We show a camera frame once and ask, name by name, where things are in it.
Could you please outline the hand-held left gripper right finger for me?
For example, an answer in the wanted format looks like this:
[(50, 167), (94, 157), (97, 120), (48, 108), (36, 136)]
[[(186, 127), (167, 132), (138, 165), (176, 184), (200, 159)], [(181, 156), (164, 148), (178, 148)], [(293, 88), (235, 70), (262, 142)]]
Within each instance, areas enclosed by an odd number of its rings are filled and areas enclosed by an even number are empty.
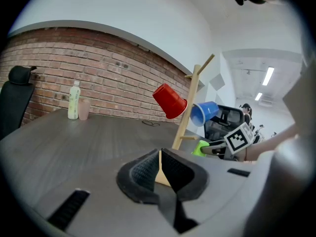
[(201, 166), (173, 153), (161, 151), (162, 171), (180, 202), (197, 199), (209, 183), (209, 174)]

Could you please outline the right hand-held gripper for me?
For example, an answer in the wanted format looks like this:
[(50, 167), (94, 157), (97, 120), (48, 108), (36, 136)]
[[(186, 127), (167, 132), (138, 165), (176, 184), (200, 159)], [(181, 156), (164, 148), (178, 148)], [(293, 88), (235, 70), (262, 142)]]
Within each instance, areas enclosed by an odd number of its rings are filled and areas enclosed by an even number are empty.
[(209, 147), (202, 147), (201, 152), (211, 156), (224, 156), (225, 160), (238, 161), (237, 153), (245, 151), (253, 141), (254, 134), (249, 125), (244, 122), (225, 135), (223, 140), (212, 141), (209, 143)]

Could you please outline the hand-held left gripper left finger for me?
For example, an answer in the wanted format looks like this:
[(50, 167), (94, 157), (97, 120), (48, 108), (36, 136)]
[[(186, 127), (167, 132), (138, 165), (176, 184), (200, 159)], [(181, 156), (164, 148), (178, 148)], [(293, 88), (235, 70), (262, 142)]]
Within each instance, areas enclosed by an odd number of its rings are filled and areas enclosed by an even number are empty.
[(135, 203), (158, 204), (159, 196), (154, 192), (158, 171), (159, 153), (154, 149), (122, 166), (116, 182), (120, 190)]

